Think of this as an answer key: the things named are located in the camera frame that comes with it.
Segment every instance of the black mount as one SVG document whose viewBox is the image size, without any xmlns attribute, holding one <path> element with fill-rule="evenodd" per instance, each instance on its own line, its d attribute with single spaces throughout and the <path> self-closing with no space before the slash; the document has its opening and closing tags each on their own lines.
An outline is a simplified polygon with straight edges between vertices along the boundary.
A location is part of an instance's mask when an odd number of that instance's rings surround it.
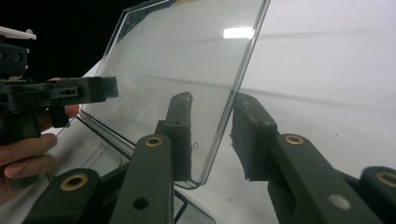
<svg viewBox="0 0 396 224">
<path fill-rule="evenodd" d="M 103 102 L 118 97 L 115 77 L 63 78 L 35 83 L 22 77 L 28 49 L 3 43 L 0 36 L 0 146 L 41 136 L 38 114 L 48 110 L 54 128 L 69 122 L 66 105 Z M 14 188 L 35 183 L 38 176 L 13 181 Z"/>
<path fill-rule="evenodd" d="M 191 179 L 191 102 L 189 92 L 174 96 L 156 133 L 139 139 L 131 160 L 108 175 L 75 169 L 57 176 L 23 223 L 171 224 L 189 211 L 215 223 L 174 190 L 174 181 Z M 183 202 L 175 217 L 174 195 Z"/>
<path fill-rule="evenodd" d="M 334 170 L 308 139 L 280 134 L 253 97 L 233 108 L 233 148 L 246 179 L 268 181 L 280 223 L 394 223 L 396 171 L 369 167 L 358 180 Z"/>
</svg>

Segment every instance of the human hand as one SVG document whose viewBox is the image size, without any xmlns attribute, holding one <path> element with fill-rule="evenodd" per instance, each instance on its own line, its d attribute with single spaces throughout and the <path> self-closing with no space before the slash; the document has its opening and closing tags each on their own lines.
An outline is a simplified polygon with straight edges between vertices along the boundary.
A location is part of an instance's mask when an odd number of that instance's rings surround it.
<svg viewBox="0 0 396 224">
<path fill-rule="evenodd" d="M 79 106 L 67 105 L 64 110 L 67 117 L 73 118 L 78 114 Z M 38 119 L 41 132 L 52 127 L 49 111 L 42 112 Z M 27 138 L 0 146 L 0 190 L 12 178 L 40 175 L 48 171 L 55 164 L 55 159 L 45 152 L 56 144 L 56 140 L 55 134 L 46 133 L 39 138 Z"/>
</svg>

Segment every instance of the clear plastic panel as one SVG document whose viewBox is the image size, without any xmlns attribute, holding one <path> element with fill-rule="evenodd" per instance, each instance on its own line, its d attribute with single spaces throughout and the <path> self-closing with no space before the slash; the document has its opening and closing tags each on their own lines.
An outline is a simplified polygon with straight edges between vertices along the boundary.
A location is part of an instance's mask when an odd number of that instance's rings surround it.
<svg viewBox="0 0 396 224">
<path fill-rule="evenodd" d="M 73 119 L 58 134 L 57 146 L 50 151 L 57 159 L 50 174 L 57 176 L 76 168 L 89 168 L 100 176 L 106 175 L 128 161 L 113 146 L 79 119 Z"/>
<path fill-rule="evenodd" d="M 179 184 L 204 184 L 268 4 L 161 1 L 124 11 L 96 74 L 117 77 L 120 97 L 82 110 L 136 143 L 154 133 L 174 95 L 189 91 L 191 181 Z"/>
</svg>

